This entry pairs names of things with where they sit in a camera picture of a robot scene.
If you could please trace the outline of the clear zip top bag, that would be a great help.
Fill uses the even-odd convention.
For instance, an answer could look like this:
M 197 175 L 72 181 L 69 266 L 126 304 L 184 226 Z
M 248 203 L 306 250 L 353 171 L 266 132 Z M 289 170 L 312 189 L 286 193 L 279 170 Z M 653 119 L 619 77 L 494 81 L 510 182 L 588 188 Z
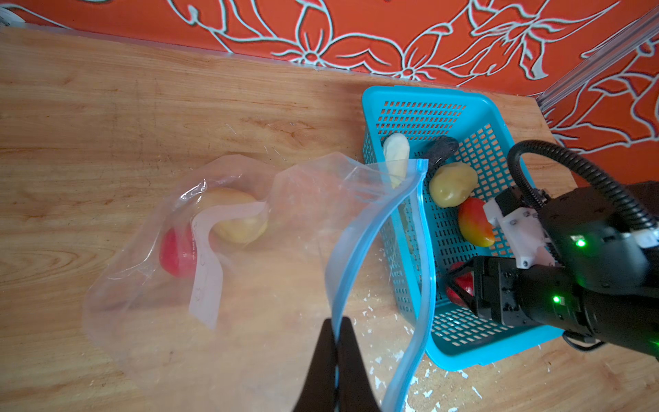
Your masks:
M 402 410 L 430 336 L 436 271 L 422 210 L 425 160 L 408 160 L 396 188 L 386 162 L 334 153 L 280 171 L 223 156 L 186 176 L 101 273 L 82 307 L 87 335 L 165 411 L 293 411 L 323 322 L 338 340 L 345 310 L 384 224 L 409 201 L 420 232 L 420 310 L 408 347 L 379 377 L 358 342 L 381 411 Z M 232 188 L 268 211 L 265 233 L 236 245 L 211 231 L 222 206 L 200 195 Z M 190 225 L 194 278 L 161 268 L 170 228 Z

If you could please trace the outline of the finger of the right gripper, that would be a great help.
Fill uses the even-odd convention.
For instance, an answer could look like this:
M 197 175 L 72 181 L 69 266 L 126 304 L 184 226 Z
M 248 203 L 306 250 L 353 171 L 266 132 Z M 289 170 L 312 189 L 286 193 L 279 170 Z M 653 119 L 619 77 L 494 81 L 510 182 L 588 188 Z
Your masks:
M 464 290 L 466 293 L 468 293 L 471 296 L 475 294 L 474 288 L 472 286 L 462 287 L 462 290 Z M 448 300 L 454 305 L 467 309 L 470 308 L 469 305 L 454 290 L 452 290 L 449 287 L 446 287 L 446 296 Z
M 456 285 L 473 285 L 473 265 L 470 263 L 457 262 L 449 269 L 446 277 L 448 282 L 456 283 Z

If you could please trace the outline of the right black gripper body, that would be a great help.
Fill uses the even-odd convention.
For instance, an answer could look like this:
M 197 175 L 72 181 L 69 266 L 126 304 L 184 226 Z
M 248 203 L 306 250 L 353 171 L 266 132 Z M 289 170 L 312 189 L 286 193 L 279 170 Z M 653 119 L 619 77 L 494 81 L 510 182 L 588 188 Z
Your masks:
M 583 290 L 566 269 L 542 265 L 519 269 L 507 257 L 475 257 L 470 263 L 474 281 L 470 310 L 477 317 L 511 327 L 586 326 Z

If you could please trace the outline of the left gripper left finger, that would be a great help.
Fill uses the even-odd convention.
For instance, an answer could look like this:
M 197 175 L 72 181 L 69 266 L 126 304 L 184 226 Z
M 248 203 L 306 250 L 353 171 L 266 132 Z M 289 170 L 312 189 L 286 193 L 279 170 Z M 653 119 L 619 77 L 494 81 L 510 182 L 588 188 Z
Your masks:
M 293 412 L 331 412 L 337 405 L 338 354 L 331 319 L 321 327 L 307 377 Z

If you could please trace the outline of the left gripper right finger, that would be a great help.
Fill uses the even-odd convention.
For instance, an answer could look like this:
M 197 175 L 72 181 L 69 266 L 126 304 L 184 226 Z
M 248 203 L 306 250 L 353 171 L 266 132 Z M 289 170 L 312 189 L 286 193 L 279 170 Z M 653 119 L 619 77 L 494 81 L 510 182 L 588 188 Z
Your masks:
M 337 411 L 381 412 L 372 393 L 352 321 L 347 317 L 343 317 L 340 324 L 336 351 Z

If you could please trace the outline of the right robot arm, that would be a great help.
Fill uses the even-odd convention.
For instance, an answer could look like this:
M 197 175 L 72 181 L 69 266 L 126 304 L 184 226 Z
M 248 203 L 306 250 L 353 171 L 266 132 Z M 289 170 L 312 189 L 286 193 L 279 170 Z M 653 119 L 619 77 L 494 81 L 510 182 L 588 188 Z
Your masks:
M 587 187 L 551 198 L 530 185 L 525 154 L 556 161 Z M 476 317 L 511 327 L 546 325 L 581 352 L 612 344 L 658 354 L 658 185 L 622 185 L 550 142 L 508 152 L 512 187 L 486 203 L 511 257 L 477 256 L 444 278 Z

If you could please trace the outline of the red apple toy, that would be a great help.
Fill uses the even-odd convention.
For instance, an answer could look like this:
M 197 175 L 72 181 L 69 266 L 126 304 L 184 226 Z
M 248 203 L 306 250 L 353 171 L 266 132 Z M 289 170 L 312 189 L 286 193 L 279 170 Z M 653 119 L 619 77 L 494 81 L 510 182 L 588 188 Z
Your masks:
M 473 265 L 473 262 L 471 260 L 463 262 L 463 263 L 470 263 L 470 264 Z M 471 296 L 468 293 L 466 293 L 464 290 L 462 290 L 462 287 L 466 287 L 466 286 L 472 286 L 474 288 L 474 291 L 475 291 L 474 285 L 456 285 L 456 283 L 448 282 L 448 280 L 446 281 L 446 287 L 449 287 L 452 290 L 454 290 L 469 305 L 469 307 L 470 307 L 469 310 L 471 310 L 472 309 L 472 297 L 474 295 Z
M 170 228 L 161 239 L 160 265 L 176 278 L 194 278 L 197 269 L 197 246 L 192 227 Z

